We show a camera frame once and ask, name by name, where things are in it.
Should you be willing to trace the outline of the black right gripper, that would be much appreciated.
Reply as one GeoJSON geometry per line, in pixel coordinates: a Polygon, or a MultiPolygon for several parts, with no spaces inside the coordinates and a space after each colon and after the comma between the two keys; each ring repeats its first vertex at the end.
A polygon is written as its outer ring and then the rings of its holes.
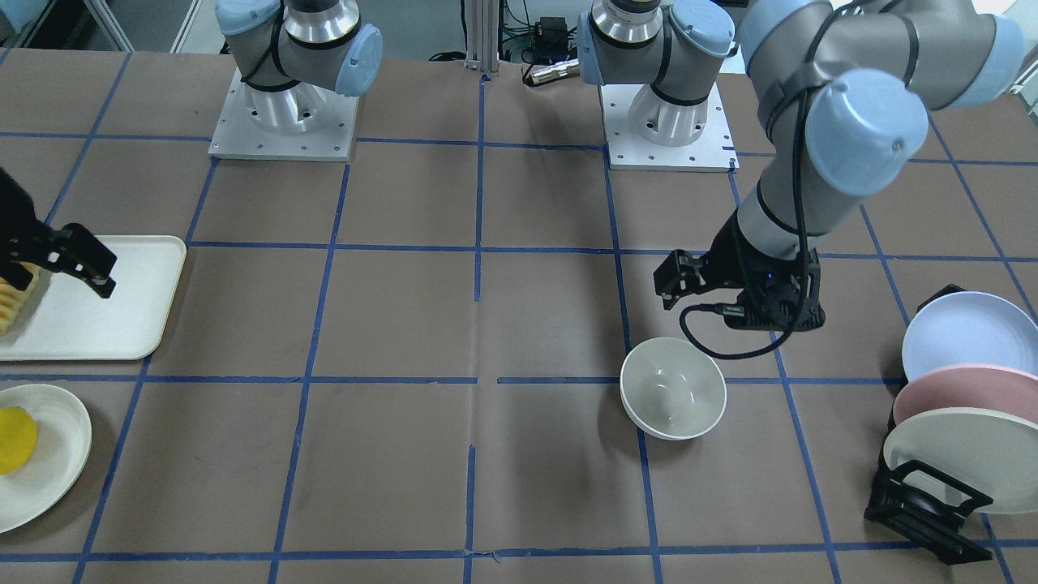
{"type": "Polygon", "coordinates": [[[84,282],[97,296],[114,295],[112,277],[118,256],[81,223],[55,230],[42,226],[31,197],[6,170],[1,170],[1,262],[8,285],[29,285],[33,275],[21,265],[27,254],[50,273],[84,282]]]}

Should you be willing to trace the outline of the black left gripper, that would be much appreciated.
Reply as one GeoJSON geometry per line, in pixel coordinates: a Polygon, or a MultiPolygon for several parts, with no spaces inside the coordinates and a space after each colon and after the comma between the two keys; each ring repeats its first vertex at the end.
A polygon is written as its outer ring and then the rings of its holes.
{"type": "Polygon", "coordinates": [[[790,261],[765,255],[742,235],[734,213],[703,255],[703,284],[740,290],[736,303],[744,315],[723,318],[731,329],[782,332],[797,316],[795,332],[807,332],[826,322],[818,254],[810,251],[807,265],[799,252],[790,261]]]}

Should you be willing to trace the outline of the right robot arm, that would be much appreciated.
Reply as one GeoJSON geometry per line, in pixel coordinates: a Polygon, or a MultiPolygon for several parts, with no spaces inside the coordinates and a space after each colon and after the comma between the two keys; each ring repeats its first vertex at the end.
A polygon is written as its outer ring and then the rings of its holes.
{"type": "MultiPolygon", "coordinates": [[[[371,88],[384,38],[355,1],[219,1],[220,33],[236,75],[208,154],[222,160],[346,162],[358,101],[371,88]]],[[[108,298],[111,251],[84,225],[52,228],[2,175],[1,276],[27,291],[40,270],[64,273],[108,298]]]]}

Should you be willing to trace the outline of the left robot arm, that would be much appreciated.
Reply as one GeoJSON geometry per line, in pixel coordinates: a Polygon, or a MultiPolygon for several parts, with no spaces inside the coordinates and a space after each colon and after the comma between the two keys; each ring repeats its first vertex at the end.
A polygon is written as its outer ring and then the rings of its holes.
{"type": "Polygon", "coordinates": [[[931,111],[991,102],[1015,81],[1028,43],[971,1],[753,1],[735,22],[712,1],[596,1],[576,27],[581,77],[638,84],[655,112],[698,110],[740,54],[774,159],[701,256],[673,251],[654,273],[664,309],[713,304],[732,329],[813,330],[826,321],[816,248],[922,148],[931,111]]]}

